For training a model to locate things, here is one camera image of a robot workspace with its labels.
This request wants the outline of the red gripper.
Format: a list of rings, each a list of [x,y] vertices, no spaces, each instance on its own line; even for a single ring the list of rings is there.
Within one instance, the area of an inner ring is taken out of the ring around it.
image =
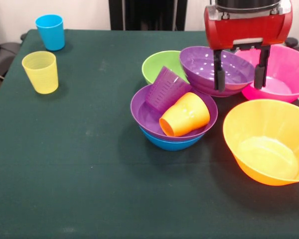
[[[286,40],[292,20],[290,0],[216,0],[208,5],[204,11],[204,23],[209,47],[214,49],[214,89],[225,90],[221,49],[249,44],[262,46],[255,67],[254,87],[265,87],[270,45]]]

